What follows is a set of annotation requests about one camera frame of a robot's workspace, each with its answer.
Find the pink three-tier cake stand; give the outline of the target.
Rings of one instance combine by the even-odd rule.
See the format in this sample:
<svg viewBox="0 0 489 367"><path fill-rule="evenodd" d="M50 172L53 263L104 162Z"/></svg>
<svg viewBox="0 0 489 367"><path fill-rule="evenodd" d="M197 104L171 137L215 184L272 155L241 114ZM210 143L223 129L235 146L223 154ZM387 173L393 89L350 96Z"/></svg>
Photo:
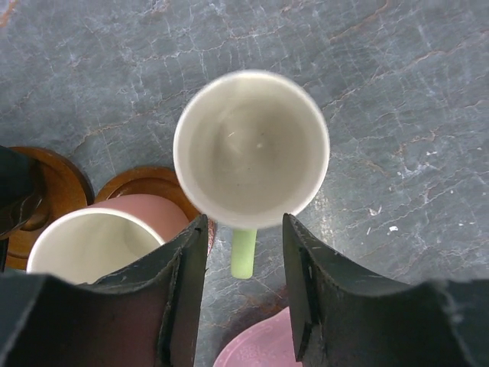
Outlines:
<svg viewBox="0 0 489 367"><path fill-rule="evenodd" d="M215 367L302 365L294 354L289 307L241 332L214 362Z"/></svg>

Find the black mug white inside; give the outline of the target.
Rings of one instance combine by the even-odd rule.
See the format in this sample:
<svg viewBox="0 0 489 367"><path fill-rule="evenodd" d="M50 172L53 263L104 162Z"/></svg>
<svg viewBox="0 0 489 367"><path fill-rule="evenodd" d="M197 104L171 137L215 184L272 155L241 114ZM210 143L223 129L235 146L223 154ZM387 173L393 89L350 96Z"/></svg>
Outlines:
<svg viewBox="0 0 489 367"><path fill-rule="evenodd" d="M43 194L39 164L21 152L1 146L1 239L32 217Z"/></svg>

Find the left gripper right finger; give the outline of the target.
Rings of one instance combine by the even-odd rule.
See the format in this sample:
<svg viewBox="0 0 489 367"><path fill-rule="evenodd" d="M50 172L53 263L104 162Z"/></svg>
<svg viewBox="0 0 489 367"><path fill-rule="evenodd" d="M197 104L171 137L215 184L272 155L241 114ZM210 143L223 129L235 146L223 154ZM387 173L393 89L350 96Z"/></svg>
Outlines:
<svg viewBox="0 0 489 367"><path fill-rule="evenodd" d="M409 285L372 272L283 217L294 355L304 366L486 366L488 282Z"/></svg>

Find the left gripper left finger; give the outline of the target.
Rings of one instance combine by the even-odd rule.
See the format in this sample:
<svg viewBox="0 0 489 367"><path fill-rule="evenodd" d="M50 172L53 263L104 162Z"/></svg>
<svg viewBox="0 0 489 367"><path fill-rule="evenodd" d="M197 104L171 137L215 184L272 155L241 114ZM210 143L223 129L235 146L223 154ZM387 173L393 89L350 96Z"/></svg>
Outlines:
<svg viewBox="0 0 489 367"><path fill-rule="evenodd" d="M208 219L93 284L1 276L3 366L191 366L208 253Z"/></svg>

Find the green mug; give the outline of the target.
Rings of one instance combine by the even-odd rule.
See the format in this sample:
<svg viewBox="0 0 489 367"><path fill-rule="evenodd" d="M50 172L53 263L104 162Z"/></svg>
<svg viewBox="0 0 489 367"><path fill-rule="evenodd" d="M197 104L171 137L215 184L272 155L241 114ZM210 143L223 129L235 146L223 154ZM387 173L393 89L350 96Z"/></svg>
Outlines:
<svg viewBox="0 0 489 367"><path fill-rule="evenodd" d="M254 272L257 231L303 211L329 166L321 109L277 73L240 70L201 88L173 138L173 165L190 202L233 231L230 269Z"/></svg>

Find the pink mug white inside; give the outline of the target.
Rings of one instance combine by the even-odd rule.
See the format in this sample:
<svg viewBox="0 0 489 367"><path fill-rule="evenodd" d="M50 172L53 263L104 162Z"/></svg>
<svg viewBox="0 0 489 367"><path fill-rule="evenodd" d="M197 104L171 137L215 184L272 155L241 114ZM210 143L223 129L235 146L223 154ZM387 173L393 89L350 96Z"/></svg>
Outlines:
<svg viewBox="0 0 489 367"><path fill-rule="evenodd" d="M92 284L168 243L188 224L181 208L163 197L112 198L52 222L34 243L26 270Z"/></svg>

